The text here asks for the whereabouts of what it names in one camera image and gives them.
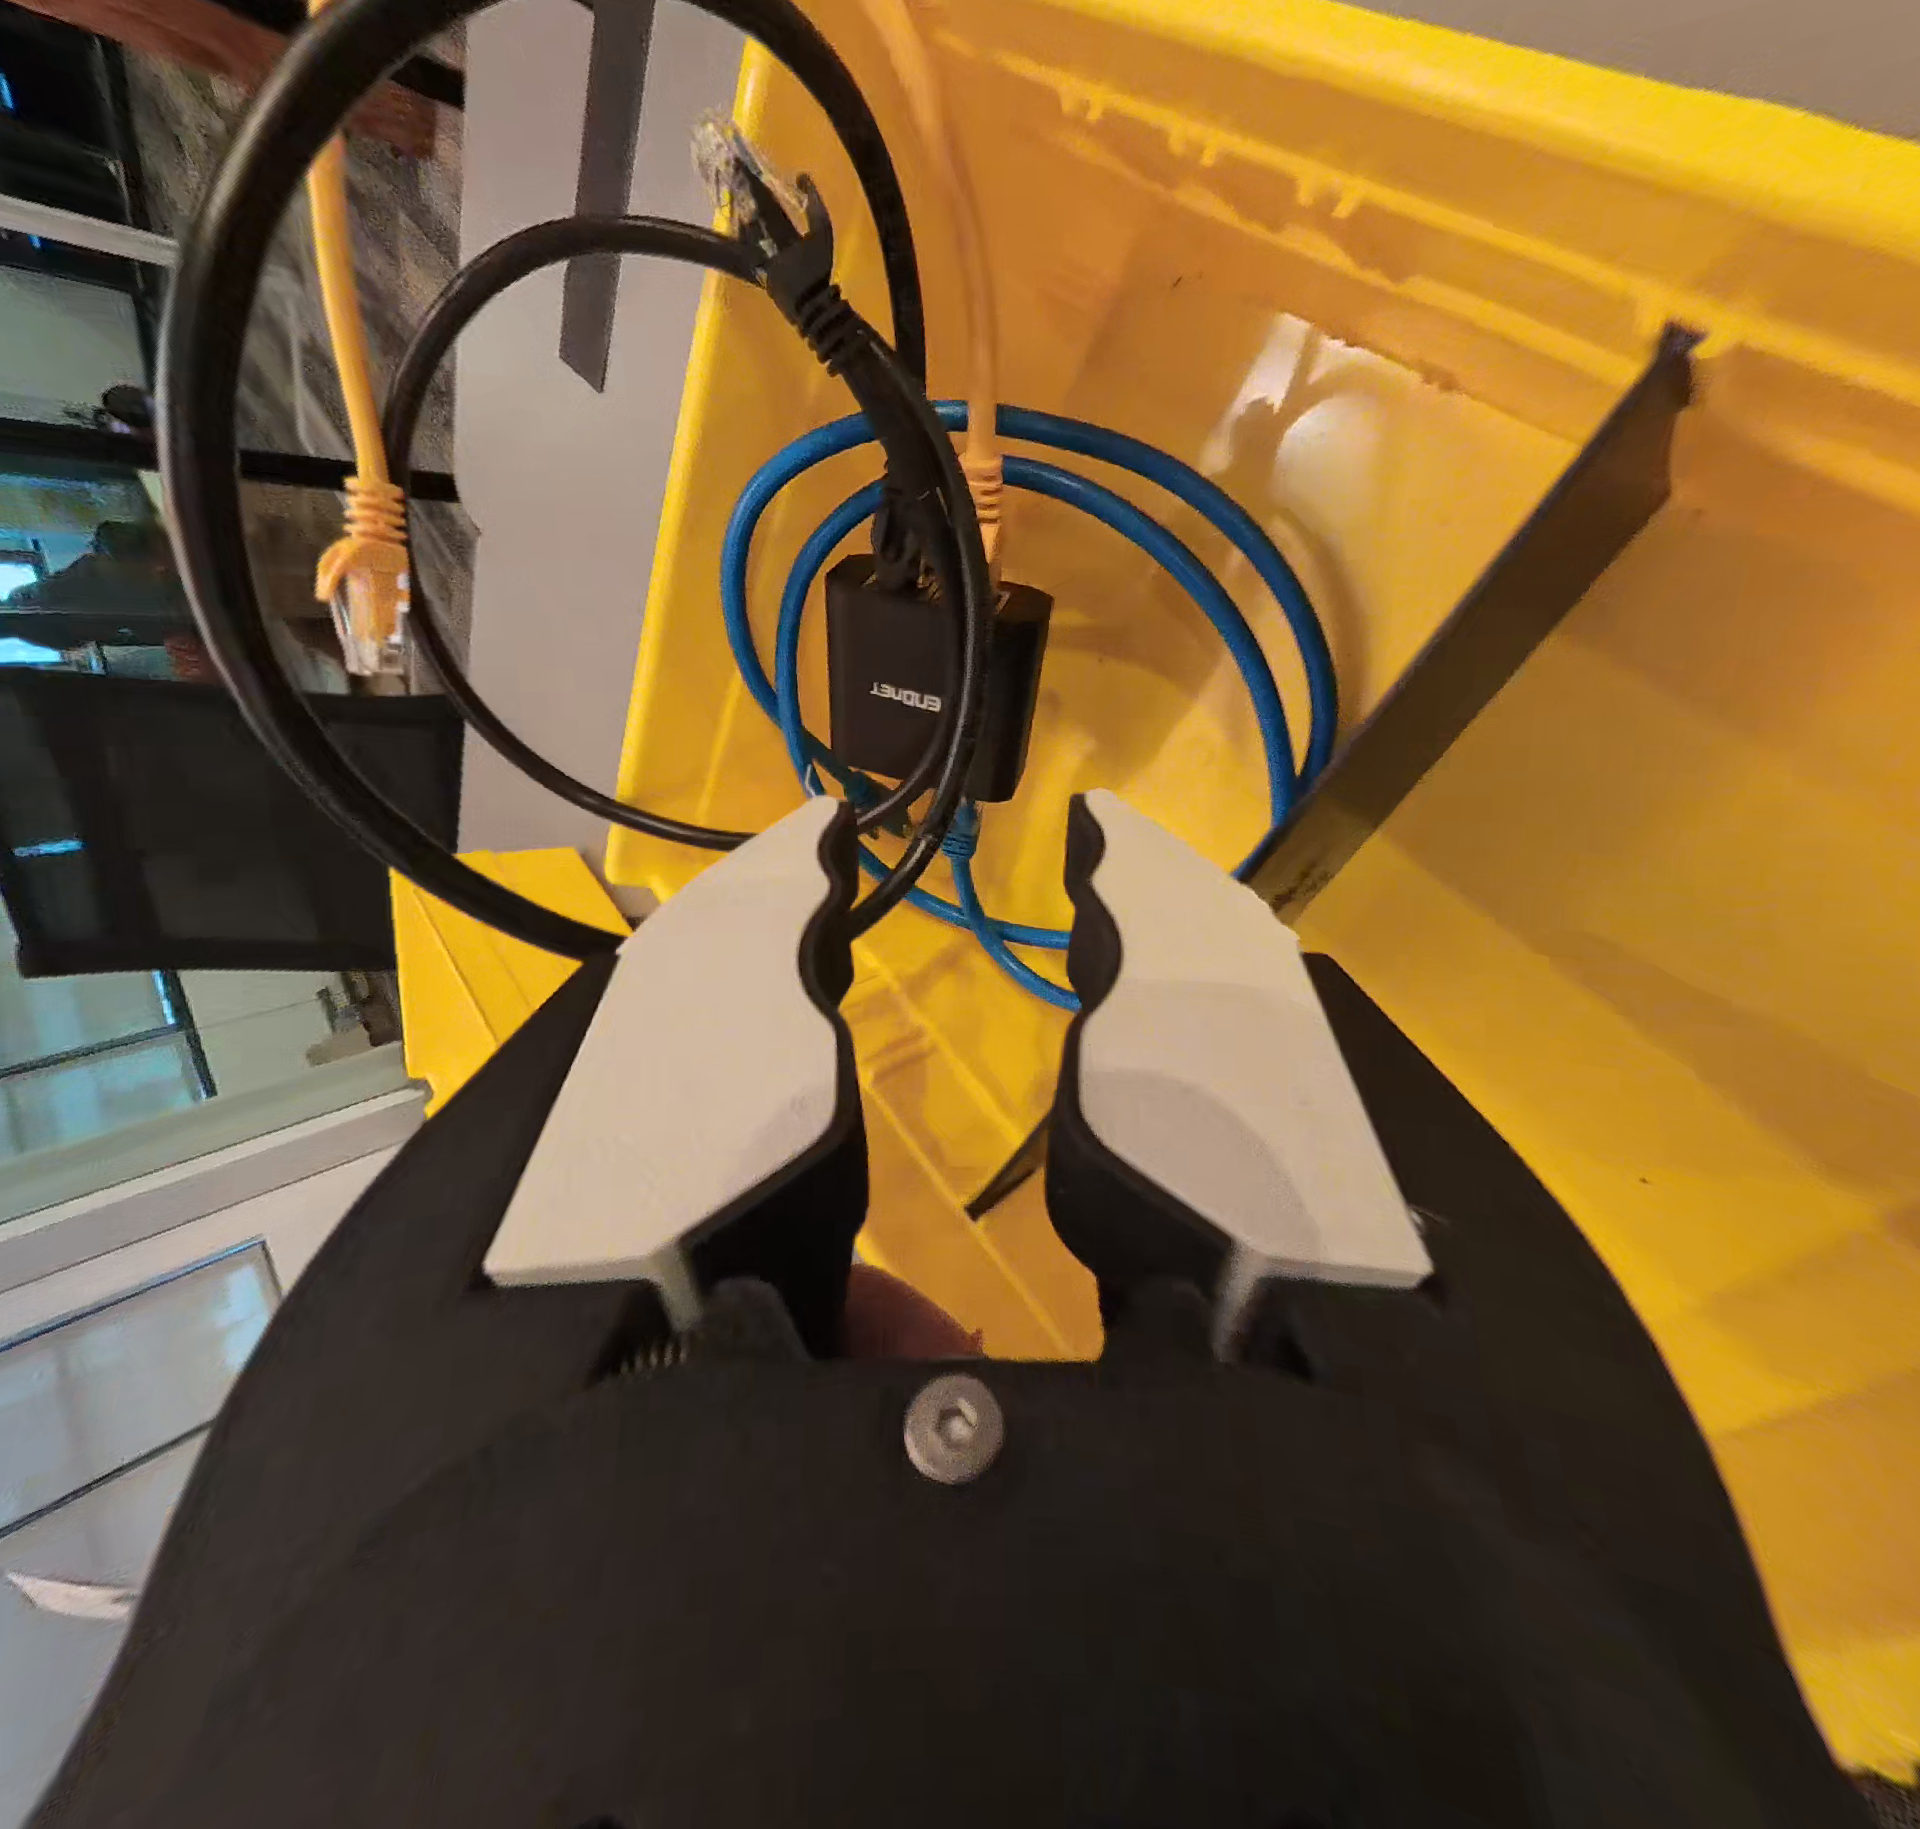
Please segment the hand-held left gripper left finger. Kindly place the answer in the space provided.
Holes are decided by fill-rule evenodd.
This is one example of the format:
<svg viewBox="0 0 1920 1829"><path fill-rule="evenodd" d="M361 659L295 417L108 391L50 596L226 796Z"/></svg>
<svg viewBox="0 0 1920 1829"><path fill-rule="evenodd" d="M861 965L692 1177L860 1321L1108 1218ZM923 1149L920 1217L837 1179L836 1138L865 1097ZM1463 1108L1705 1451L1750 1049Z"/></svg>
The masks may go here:
<svg viewBox="0 0 1920 1829"><path fill-rule="evenodd" d="M610 961L485 1258L500 1287L651 1286L688 1334L732 1276L850 1263L863 1133L853 813L814 796L667 897Z"/></svg>

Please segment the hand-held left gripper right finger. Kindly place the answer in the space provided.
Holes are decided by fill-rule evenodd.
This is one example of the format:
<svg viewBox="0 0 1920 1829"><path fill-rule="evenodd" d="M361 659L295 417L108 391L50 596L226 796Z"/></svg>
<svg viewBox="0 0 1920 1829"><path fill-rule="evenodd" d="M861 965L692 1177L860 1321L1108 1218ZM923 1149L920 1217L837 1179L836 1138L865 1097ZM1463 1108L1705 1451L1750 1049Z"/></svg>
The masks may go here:
<svg viewBox="0 0 1920 1829"><path fill-rule="evenodd" d="M1145 1289L1186 1286L1235 1358L1273 1286L1427 1284L1298 934L1113 791L1072 802L1066 894L1078 1014L1043 1199L1106 1334Z"/></svg>

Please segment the black tape strip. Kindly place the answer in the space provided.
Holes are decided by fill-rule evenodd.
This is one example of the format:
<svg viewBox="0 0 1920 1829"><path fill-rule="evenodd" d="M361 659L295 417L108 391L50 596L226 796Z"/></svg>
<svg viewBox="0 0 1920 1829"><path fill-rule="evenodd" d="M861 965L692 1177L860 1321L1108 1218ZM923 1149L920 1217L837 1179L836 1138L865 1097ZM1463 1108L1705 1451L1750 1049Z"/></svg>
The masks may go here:
<svg viewBox="0 0 1920 1829"><path fill-rule="evenodd" d="M575 216L627 212L655 0L580 0L592 13L585 111ZM607 387L612 352L620 257L577 256L564 263L560 357L594 394Z"/></svg>

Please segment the black network switch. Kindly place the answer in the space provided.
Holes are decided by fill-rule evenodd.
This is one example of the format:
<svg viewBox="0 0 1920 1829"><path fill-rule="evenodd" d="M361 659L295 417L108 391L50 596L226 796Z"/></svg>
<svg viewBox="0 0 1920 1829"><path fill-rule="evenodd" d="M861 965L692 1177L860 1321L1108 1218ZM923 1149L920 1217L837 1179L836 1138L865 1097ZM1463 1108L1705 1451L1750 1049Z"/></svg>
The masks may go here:
<svg viewBox="0 0 1920 1829"><path fill-rule="evenodd" d="M973 754L971 796L1017 795L1041 695L1054 602L1006 584L990 623L988 701ZM930 589L888 591L876 559L850 554L826 573L830 749L896 783L926 749L952 689L948 633Z"/></svg>

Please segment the yellow plastic bin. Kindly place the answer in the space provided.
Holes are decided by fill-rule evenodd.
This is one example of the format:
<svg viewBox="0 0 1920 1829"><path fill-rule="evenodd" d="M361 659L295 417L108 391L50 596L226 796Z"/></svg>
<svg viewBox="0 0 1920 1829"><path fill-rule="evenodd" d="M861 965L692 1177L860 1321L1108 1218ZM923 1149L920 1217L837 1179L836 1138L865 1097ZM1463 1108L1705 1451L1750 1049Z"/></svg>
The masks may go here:
<svg viewBox="0 0 1920 1829"><path fill-rule="evenodd" d="M1350 742L1668 325L1668 503L1294 924L1596 1245L1707 1434L1847 1770L1915 1772L1915 139L1339 0L900 0L966 139L1013 403L1193 463L1298 573ZM620 764L760 829L799 800L737 677L743 483L848 409L710 280ZM1264 810L1188 597L1008 496L1058 602L975 875L1060 927L1113 786L1215 862ZM1092 1345L1039 1184L1066 1015L913 910L856 953L860 1240L1015 1354Z"/></svg>
<svg viewBox="0 0 1920 1829"><path fill-rule="evenodd" d="M461 862L505 892L594 929L627 937L633 924L573 848L467 853ZM407 1075L435 1119L577 970L388 877L401 1041Z"/></svg>

